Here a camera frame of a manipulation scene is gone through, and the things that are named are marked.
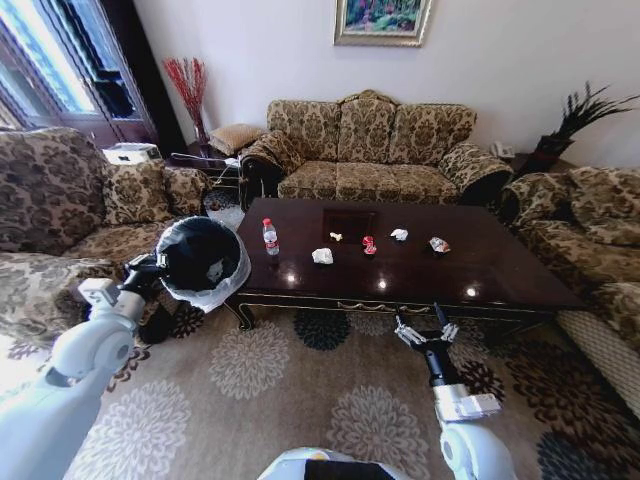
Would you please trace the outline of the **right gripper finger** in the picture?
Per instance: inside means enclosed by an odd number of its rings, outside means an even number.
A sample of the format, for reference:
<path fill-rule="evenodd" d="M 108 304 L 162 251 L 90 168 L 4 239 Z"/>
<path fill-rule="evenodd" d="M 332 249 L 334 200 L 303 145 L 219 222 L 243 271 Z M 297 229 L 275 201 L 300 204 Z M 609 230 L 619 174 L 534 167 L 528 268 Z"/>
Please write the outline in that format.
<path fill-rule="evenodd" d="M 437 302 L 433 304 L 434 311 L 441 326 L 441 339 L 452 343 L 458 333 L 458 325 L 451 322 L 444 314 Z"/>
<path fill-rule="evenodd" d="M 426 338 L 403 322 L 400 314 L 395 315 L 396 328 L 394 333 L 408 346 L 419 346 L 426 342 Z"/>

